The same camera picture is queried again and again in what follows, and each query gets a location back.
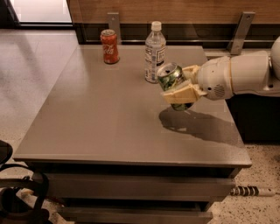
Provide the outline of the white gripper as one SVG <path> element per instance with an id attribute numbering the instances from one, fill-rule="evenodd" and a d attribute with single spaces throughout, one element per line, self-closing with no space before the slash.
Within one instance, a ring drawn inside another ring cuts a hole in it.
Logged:
<path id="1" fill-rule="evenodd" d="M 161 84 L 161 95 L 170 104 L 195 103 L 202 96 L 210 100 L 221 100 L 234 95 L 228 56 L 210 59 L 202 66 L 187 66 L 182 71 L 186 78 L 182 83 L 175 82 L 173 86 Z"/>

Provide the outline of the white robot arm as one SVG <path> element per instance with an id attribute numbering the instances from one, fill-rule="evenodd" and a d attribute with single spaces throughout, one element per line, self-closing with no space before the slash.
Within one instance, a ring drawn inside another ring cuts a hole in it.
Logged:
<path id="1" fill-rule="evenodd" d="M 170 104 L 194 103 L 201 97 L 229 99 L 234 95 L 280 96 L 280 38 L 269 52 L 210 59 L 182 69 L 183 82 L 165 90 Z"/>

